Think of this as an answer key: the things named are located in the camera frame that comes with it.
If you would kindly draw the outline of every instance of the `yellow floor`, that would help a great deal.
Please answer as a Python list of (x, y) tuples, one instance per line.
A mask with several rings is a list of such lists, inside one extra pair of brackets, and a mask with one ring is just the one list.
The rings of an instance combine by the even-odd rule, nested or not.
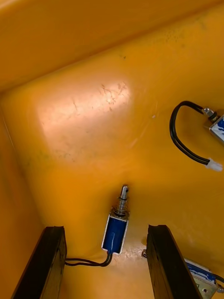
[[(68, 255), (105, 259), (105, 223), (123, 183), (130, 223), (107, 268), (65, 268), (73, 299), (153, 299), (147, 225), (166, 224), (184, 256), (224, 276), (224, 172), (184, 156), (169, 136), (173, 108), (224, 107), (224, 5), (3, 94), (1, 108), (44, 225), (65, 227)], [(183, 108), (180, 139), (224, 164), (224, 149)]]

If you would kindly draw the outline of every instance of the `black wire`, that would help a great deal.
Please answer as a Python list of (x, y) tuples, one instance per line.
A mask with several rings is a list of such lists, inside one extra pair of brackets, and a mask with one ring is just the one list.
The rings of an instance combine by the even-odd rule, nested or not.
[(217, 274), (214, 274), (215, 277), (216, 277), (216, 280), (218, 281), (221, 281), (221, 282), (224, 282), (224, 278), (222, 278), (221, 276), (217, 275)]
[(171, 139), (173, 141), (173, 143), (175, 144), (175, 146), (185, 155), (187, 155), (189, 158), (191, 158), (192, 160), (199, 162), (201, 164), (204, 165), (208, 165), (209, 163), (209, 159), (205, 159), (201, 156), (196, 155), (195, 153), (193, 153), (191, 150), (189, 150), (181, 141), (180, 139), (177, 137), (177, 133), (176, 133), (176, 128), (175, 128), (175, 121), (176, 121), (176, 117), (177, 117), (177, 113), (180, 109), (180, 107), (182, 106), (188, 106), (192, 109), (194, 109), (195, 111), (197, 111), (200, 114), (203, 114), (202, 109), (203, 107), (192, 103), (190, 101), (183, 101), (181, 102), (179, 105), (177, 105), (172, 114), (171, 114), (171, 118), (170, 118), (170, 122), (169, 122), (169, 131), (170, 131), (170, 136)]
[(102, 263), (93, 262), (93, 261), (86, 260), (86, 259), (83, 259), (83, 258), (69, 258), (69, 259), (66, 259), (66, 261), (67, 260), (68, 261), (86, 261), (86, 263), (68, 263), (68, 262), (65, 262), (65, 264), (67, 266), (71, 266), (71, 267), (81, 266), (81, 265), (82, 266), (90, 266), (90, 267), (106, 267), (111, 263), (112, 256), (113, 256), (113, 253), (107, 253), (107, 258)]

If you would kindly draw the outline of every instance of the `orange plastic wall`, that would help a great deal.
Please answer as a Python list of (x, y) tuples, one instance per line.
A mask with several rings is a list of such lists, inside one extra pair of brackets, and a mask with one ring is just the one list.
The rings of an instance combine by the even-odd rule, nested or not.
[(0, 1), (0, 91), (220, 0)]
[[(141, 257), (148, 224), (168, 225), (184, 256), (224, 276), (224, 173), (184, 156), (168, 130), (183, 100), (224, 108), (224, 4), (215, 3), (0, 2), (1, 298), (44, 226), (65, 227), (69, 256), (105, 259), (105, 223), (123, 183), (123, 252), (106, 268), (66, 267), (65, 299), (119, 298), (117, 290), (153, 299)], [(224, 164), (204, 122), (183, 108), (178, 135)]]
[(0, 117), (0, 297), (11, 297), (43, 226)]

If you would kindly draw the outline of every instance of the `white connector plug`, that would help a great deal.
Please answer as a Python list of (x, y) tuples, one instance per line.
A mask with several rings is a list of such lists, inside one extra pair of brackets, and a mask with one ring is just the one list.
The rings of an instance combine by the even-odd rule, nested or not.
[(215, 171), (222, 171), (223, 170), (223, 166), (222, 164), (219, 164), (215, 161), (213, 161), (211, 158), (209, 158), (209, 163), (208, 165), (205, 165), (206, 168), (209, 168), (209, 169), (213, 169)]

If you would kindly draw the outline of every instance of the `scratch mark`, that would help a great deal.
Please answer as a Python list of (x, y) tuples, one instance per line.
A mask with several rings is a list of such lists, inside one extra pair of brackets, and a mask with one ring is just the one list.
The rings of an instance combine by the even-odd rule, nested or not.
[(75, 106), (75, 108), (76, 108), (76, 111), (78, 111), (78, 109), (77, 109), (77, 106), (76, 106), (76, 103), (75, 103), (75, 100), (72, 98), (72, 102), (73, 102), (73, 104), (74, 104), (74, 106)]

